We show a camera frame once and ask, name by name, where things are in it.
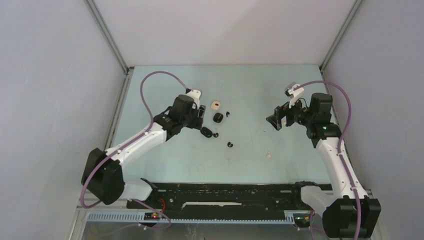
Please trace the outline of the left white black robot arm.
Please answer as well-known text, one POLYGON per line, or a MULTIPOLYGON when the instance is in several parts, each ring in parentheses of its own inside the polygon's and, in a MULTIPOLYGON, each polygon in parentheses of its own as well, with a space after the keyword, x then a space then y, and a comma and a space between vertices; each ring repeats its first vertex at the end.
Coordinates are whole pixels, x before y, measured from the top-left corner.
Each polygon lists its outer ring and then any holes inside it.
POLYGON ((156 206, 158 194, 153 191, 154 185, 145 178, 125 176, 125 169, 183 128, 200 130, 206 110, 200 104, 201 95, 198 89, 180 94, 173 105, 156 115, 139 133, 106 150, 93 149, 81 178, 82 192, 90 191, 105 205, 118 199, 136 199, 145 208, 156 206))

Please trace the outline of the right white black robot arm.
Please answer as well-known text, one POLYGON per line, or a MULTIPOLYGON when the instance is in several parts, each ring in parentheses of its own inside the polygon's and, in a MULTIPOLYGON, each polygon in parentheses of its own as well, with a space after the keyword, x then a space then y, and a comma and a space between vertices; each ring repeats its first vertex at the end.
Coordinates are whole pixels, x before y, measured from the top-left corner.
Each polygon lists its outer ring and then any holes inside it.
POLYGON ((342 132, 331 121, 333 98, 313 93, 308 107, 301 100, 277 106, 266 118, 277 131, 294 123, 306 128, 306 135, 321 157, 330 179, 333 196, 314 182, 296 182, 291 204, 297 209, 309 206, 322 219, 329 238, 370 238, 381 213, 381 204, 370 198, 359 183, 349 162, 342 132))

